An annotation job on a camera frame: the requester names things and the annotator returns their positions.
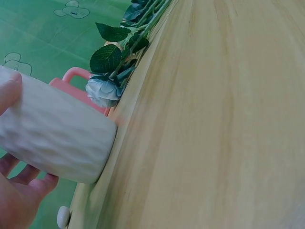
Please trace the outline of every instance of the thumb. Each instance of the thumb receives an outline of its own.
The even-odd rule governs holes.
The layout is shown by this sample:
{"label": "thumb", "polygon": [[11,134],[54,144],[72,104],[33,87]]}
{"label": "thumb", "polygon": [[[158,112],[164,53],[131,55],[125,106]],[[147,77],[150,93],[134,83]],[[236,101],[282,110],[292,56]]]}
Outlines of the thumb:
{"label": "thumb", "polygon": [[2,115],[19,98],[22,90],[22,77],[19,72],[0,85],[0,115]]}
{"label": "thumb", "polygon": [[29,187],[33,190],[34,201],[38,204],[52,192],[57,184],[59,178],[57,176],[46,174],[43,179],[34,179],[29,183]]}

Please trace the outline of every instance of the white rose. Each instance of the white rose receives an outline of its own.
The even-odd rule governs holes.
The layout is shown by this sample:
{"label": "white rose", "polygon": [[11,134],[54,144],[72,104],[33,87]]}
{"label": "white rose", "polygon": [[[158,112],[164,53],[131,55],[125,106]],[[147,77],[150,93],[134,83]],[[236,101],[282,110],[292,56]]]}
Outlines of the white rose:
{"label": "white rose", "polygon": [[86,85],[88,97],[101,107],[115,106],[122,96],[123,89],[109,81],[99,79],[89,80]]}

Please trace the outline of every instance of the finger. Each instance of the finger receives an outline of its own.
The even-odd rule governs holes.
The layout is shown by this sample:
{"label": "finger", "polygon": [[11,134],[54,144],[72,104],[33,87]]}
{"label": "finger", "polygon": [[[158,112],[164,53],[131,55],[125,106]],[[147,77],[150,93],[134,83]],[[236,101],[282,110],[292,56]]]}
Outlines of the finger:
{"label": "finger", "polygon": [[0,173],[7,177],[18,162],[19,160],[11,154],[4,155],[0,158]]}
{"label": "finger", "polygon": [[46,197],[50,192],[52,192],[57,184],[59,178],[57,176],[47,174],[43,179],[35,179],[29,183],[29,186],[34,191],[35,200],[40,203],[43,198]]}
{"label": "finger", "polygon": [[22,89],[22,77],[19,72],[0,85],[0,115],[2,115],[19,98]]}
{"label": "finger", "polygon": [[31,165],[26,165],[25,168],[17,176],[11,178],[10,181],[23,185],[28,185],[33,179],[38,176],[39,172],[39,169]]}

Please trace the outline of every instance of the pink handle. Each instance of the pink handle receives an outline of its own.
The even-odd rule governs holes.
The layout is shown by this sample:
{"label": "pink handle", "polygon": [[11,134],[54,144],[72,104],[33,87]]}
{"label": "pink handle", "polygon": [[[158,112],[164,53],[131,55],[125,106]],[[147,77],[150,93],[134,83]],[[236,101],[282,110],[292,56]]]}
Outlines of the pink handle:
{"label": "pink handle", "polygon": [[63,76],[62,80],[70,83],[73,76],[78,75],[86,80],[90,80],[91,73],[83,68],[73,67],[70,68],[65,75]]}

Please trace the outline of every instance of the green leaf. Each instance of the green leaf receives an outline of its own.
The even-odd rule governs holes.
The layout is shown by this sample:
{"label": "green leaf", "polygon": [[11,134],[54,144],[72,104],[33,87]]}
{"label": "green leaf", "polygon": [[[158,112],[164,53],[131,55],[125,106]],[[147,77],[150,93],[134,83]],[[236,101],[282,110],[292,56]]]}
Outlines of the green leaf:
{"label": "green leaf", "polygon": [[96,23],[96,27],[100,35],[108,42],[120,42],[128,36],[132,31],[122,27],[111,27],[102,23]]}
{"label": "green leaf", "polygon": [[134,71],[134,69],[135,69],[135,67],[132,66],[132,67],[128,68],[127,70],[125,70],[124,72],[118,74],[118,76],[117,76],[118,80],[121,82],[124,79],[127,79],[130,76],[130,74]]}
{"label": "green leaf", "polygon": [[121,50],[114,44],[101,47],[90,59],[90,68],[95,73],[112,73],[120,64]]}
{"label": "green leaf", "polygon": [[[128,41],[129,48],[131,48],[136,43],[136,41],[139,39],[139,37],[140,37],[140,35],[134,35],[129,39],[129,41]],[[145,48],[148,45],[149,45],[149,41],[146,38],[142,38],[139,41],[139,43],[135,46],[133,53],[140,51],[141,49]]]}
{"label": "green leaf", "polygon": [[127,21],[132,21],[136,19],[138,16],[140,16],[142,13],[143,13],[143,6],[141,6],[138,3],[134,3],[128,7],[123,18]]}
{"label": "green leaf", "polygon": [[149,0],[132,0],[132,3],[138,3],[141,6],[145,6]]}
{"label": "green leaf", "polygon": [[125,22],[121,22],[120,23],[121,26],[124,26],[124,27],[132,27],[134,25],[134,22],[132,21],[125,21]]}
{"label": "green leaf", "polygon": [[104,73],[104,74],[95,75],[95,76],[91,77],[90,79],[91,80],[98,79],[98,80],[108,81],[110,75],[111,75],[111,73]]}

